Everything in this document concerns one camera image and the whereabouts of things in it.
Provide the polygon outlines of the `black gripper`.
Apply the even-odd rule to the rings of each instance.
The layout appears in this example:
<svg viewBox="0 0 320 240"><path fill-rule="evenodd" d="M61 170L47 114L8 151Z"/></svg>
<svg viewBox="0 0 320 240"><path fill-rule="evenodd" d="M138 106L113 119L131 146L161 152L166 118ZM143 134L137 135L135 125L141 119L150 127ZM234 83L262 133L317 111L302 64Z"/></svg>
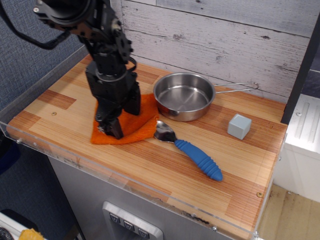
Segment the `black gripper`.
<svg viewBox="0 0 320 240"><path fill-rule="evenodd" d="M123 65L122 72L114 76L100 74L94 61L85 70L91 94L98 104L95 113L98 130L116 139L124 137L118 119L122 111L137 116L141 110L141 93L135 72L137 63L132 63L129 69Z"/></svg>

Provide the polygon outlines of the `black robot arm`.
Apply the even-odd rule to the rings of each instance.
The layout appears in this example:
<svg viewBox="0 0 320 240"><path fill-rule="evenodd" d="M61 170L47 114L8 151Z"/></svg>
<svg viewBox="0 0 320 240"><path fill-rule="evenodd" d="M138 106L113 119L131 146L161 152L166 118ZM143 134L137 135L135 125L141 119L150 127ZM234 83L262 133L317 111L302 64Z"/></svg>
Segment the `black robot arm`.
<svg viewBox="0 0 320 240"><path fill-rule="evenodd" d="M52 50L71 34L78 36L92 57L85 70L92 95L97 100L98 129L116 139L123 138L119 116L123 111L139 115L141 93L131 57L132 42L108 0L37 0L33 12L38 19L62 33L39 42L19 32L2 7L0 16L19 38L39 48Z"/></svg>

